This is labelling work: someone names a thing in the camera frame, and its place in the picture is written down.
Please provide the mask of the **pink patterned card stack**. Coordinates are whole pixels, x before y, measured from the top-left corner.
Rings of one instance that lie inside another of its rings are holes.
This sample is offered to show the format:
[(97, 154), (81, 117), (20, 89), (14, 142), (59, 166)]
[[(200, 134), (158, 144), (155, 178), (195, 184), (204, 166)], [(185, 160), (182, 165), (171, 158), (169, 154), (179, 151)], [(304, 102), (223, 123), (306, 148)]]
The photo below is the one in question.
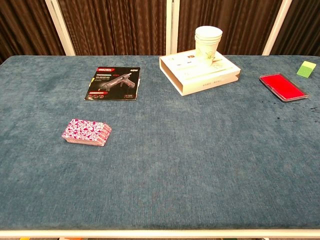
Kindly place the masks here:
[(104, 146), (112, 128), (104, 122), (73, 118), (61, 137), (69, 143)]

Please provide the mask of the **blue table cloth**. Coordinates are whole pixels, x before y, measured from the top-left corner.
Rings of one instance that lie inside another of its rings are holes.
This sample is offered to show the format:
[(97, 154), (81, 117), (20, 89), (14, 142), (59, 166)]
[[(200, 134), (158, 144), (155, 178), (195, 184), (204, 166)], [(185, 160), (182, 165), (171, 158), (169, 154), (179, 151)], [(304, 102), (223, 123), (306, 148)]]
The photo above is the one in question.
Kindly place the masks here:
[[(238, 81), (181, 96), (157, 56), (8, 58), (0, 230), (320, 229), (320, 57), (229, 59)], [(139, 67), (136, 99), (85, 100), (98, 67)], [(309, 97), (281, 101), (276, 73)], [(105, 145), (67, 142), (72, 119), (109, 125)]]

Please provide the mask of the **white flat cardboard box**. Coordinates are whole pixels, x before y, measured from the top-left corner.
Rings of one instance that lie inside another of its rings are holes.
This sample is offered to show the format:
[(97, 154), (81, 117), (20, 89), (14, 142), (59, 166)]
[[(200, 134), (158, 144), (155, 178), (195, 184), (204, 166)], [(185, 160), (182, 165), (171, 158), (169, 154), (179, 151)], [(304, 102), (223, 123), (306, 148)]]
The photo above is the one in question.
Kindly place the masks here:
[(207, 65), (188, 50), (159, 58), (159, 67), (182, 96), (235, 82), (241, 69), (219, 52)]

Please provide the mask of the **black glue gun box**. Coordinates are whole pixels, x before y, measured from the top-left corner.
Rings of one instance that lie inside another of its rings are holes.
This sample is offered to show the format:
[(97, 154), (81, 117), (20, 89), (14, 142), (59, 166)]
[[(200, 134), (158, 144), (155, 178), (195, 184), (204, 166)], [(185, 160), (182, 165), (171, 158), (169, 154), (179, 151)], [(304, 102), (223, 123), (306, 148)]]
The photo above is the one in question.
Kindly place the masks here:
[(90, 81), (86, 101), (129, 101), (137, 98), (139, 67), (99, 66)]

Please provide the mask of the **white paper cup plant print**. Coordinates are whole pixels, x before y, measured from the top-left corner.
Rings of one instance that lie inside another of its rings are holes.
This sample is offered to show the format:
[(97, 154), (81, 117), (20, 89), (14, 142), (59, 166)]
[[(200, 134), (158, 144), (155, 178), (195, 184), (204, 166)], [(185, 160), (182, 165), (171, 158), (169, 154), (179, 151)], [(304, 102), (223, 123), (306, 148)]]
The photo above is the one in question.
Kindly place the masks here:
[(197, 59), (208, 66), (210, 66), (214, 59), (219, 44), (203, 45), (195, 42), (195, 56)]

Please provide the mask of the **white paper cup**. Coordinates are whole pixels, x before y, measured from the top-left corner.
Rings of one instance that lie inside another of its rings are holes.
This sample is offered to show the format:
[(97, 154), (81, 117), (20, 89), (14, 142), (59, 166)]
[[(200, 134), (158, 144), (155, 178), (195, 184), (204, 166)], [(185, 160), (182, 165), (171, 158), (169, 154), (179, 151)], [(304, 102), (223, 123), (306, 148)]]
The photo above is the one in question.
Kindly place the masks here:
[(198, 35), (195, 35), (194, 38), (196, 41), (203, 43), (203, 44), (214, 44), (214, 43), (219, 43), (221, 41), (221, 35), (217, 37), (200, 37)]
[(204, 25), (195, 29), (195, 36), (201, 40), (220, 39), (223, 31), (217, 27)]
[(195, 38), (195, 42), (201, 45), (218, 45), (219, 42), (221, 41), (220, 38), (217, 39), (200, 39), (200, 38)]

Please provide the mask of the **dark brown pleated curtain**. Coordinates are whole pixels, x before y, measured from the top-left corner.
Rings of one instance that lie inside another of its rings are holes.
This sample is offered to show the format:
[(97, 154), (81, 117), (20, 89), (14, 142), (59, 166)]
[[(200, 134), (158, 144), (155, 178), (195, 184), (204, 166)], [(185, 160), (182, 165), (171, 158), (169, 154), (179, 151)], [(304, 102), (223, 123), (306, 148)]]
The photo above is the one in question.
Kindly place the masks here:
[(164, 55), (166, 0), (58, 0), (76, 55)]
[(45, 0), (0, 0), (0, 64), (14, 55), (65, 55)]
[(320, 57), (320, 0), (292, 0), (270, 54)]
[(218, 52), (223, 55), (261, 55), (282, 0), (180, 0), (177, 51), (195, 48), (195, 30), (222, 30)]

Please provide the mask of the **white table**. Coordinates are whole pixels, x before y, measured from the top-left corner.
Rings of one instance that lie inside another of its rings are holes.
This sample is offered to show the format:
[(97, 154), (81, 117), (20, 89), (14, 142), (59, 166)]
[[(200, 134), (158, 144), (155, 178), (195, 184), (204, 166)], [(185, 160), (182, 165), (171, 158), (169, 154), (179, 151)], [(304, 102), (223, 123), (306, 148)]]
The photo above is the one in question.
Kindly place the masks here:
[(320, 229), (0, 230), (0, 238), (320, 238)]

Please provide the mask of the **red ink pad clear case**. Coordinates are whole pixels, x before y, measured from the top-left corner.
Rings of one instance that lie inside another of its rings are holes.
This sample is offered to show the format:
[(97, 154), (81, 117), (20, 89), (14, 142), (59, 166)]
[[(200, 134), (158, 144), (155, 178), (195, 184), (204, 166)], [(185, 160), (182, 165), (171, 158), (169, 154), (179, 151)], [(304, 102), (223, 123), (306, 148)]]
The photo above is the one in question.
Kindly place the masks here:
[(283, 102), (293, 102), (309, 97), (309, 94), (281, 73), (262, 75), (259, 80)]

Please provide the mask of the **green block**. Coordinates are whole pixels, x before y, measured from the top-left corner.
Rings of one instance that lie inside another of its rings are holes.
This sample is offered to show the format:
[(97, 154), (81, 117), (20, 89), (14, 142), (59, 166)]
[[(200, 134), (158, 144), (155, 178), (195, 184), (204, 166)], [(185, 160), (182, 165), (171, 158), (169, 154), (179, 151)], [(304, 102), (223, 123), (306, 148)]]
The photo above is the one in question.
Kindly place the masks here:
[(309, 78), (309, 76), (311, 75), (311, 73), (313, 72), (313, 70), (315, 69), (316, 64), (313, 62), (309, 62), (309, 61), (304, 61), (300, 68), (297, 71), (297, 75), (304, 77), (304, 78)]

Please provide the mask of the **white partition frame post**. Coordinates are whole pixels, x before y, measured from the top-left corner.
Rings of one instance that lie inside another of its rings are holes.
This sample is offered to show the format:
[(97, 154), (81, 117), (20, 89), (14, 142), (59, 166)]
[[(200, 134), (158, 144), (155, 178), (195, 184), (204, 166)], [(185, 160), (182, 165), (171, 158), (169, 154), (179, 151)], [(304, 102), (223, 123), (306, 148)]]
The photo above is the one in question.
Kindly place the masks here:
[(176, 54), (178, 50), (178, 31), (180, 0), (166, 0), (165, 54)]
[(290, 9), (291, 4), (292, 4), (292, 0), (282, 0), (276, 19), (274, 21), (273, 27), (271, 29), (271, 32), (269, 34), (269, 37), (267, 39), (267, 42), (261, 54), (262, 56), (270, 55), (271, 50), (275, 44), (275, 41), (278, 37), (278, 34), (281, 30), (281, 27), (287, 16), (287, 13), (288, 13), (288, 10)]
[(50, 13), (51, 19), (57, 31), (58, 37), (62, 44), (63, 50), (67, 56), (75, 56), (76, 52), (69, 35), (67, 25), (65, 23), (59, 1), (58, 0), (45, 0), (46, 6)]

